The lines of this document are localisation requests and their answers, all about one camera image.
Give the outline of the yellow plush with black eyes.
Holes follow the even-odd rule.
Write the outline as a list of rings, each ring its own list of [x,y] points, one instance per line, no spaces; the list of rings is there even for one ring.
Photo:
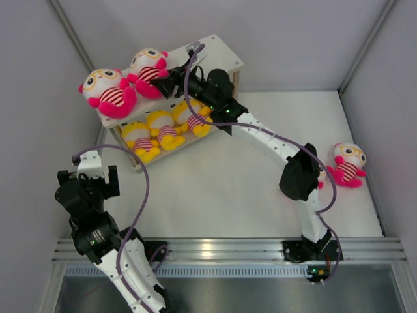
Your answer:
[[[201,102],[191,99],[190,101],[193,111],[199,116],[199,118],[204,119],[208,122],[212,122],[210,118],[211,109],[206,107]],[[172,111],[173,118],[175,122],[180,125],[182,132],[190,131],[196,137],[202,138],[209,134],[211,131],[211,126],[205,123],[202,123],[196,116],[191,112],[185,100],[179,102]]]

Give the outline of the yellow plush striped shirt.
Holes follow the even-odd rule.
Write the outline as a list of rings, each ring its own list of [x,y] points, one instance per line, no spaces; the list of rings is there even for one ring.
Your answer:
[[[177,127],[171,113],[157,110],[146,116],[146,125],[164,151],[172,151],[186,143],[182,130]]]

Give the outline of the pink plush with yellow glasses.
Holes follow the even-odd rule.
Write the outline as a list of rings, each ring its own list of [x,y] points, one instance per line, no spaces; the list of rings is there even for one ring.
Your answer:
[[[319,165],[319,176],[318,176],[319,190],[324,187],[324,182],[327,176],[328,175],[327,175],[326,170],[321,165]]]

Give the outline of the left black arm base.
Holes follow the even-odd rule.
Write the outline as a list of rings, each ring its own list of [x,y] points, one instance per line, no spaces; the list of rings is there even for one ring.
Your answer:
[[[150,264],[161,262],[168,251],[167,241],[145,241],[145,255]]]

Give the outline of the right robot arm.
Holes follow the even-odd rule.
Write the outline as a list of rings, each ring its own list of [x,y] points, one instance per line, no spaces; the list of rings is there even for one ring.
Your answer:
[[[296,249],[313,259],[326,254],[331,232],[317,214],[320,170],[315,147],[282,138],[259,122],[234,98],[234,85],[226,71],[211,70],[207,78],[198,77],[196,72],[176,67],[151,83],[165,98],[200,101],[211,110],[210,118],[218,129],[244,140],[275,162],[282,170],[280,190],[298,202],[302,238]]]

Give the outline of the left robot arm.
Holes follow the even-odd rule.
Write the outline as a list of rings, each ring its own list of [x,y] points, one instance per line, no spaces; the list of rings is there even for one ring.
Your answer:
[[[167,242],[145,241],[136,230],[119,230],[104,210],[104,201],[120,194],[116,166],[109,167],[107,179],[69,171],[59,171],[57,178],[55,199],[70,214],[76,251],[109,278],[132,312],[172,312],[168,292],[152,268],[164,261]]]

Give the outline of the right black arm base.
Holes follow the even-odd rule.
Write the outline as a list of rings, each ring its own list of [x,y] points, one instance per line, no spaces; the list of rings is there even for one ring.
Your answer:
[[[282,247],[284,260],[292,263],[343,260],[343,253],[335,239],[318,243],[307,239],[286,240],[282,242]]]

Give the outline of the white two-tier shelf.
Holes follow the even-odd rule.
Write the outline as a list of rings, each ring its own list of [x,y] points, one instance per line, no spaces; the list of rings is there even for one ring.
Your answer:
[[[204,44],[205,48],[199,53],[197,64],[202,67],[204,76],[208,76],[211,70],[220,68],[228,73],[233,85],[238,87],[240,69],[244,63],[218,35],[210,35],[168,52],[168,69],[183,65],[188,60],[188,52],[196,49],[200,44]],[[124,119],[112,119],[98,113],[104,129],[109,130],[116,142],[123,147],[126,144],[122,137],[122,130],[127,123],[134,121],[144,123],[146,116],[158,110],[171,113],[184,98],[149,100],[137,95],[137,100],[139,103]]]

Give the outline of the yellow plush lower shelf left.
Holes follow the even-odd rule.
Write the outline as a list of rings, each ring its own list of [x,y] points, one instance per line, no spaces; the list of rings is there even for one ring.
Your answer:
[[[152,138],[147,125],[141,121],[123,123],[122,138],[144,164],[151,162],[161,152],[159,143]]]

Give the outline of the pink plush on shelf top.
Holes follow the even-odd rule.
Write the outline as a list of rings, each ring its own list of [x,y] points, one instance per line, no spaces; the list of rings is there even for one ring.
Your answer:
[[[101,68],[92,71],[78,91],[90,107],[111,119],[128,117],[137,103],[135,89],[117,69]]]

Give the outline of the small black connector board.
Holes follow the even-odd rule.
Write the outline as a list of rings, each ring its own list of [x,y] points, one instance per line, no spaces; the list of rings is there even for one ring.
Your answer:
[[[307,279],[312,284],[323,284],[330,274],[326,266],[310,265],[307,268]]]

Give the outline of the aluminium front rail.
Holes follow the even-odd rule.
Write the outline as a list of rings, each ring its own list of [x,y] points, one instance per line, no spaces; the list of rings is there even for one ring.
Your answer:
[[[193,239],[172,238],[167,260],[171,263],[283,263],[289,251],[283,238]],[[403,263],[407,257],[398,238],[341,238],[343,260],[348,263]]]

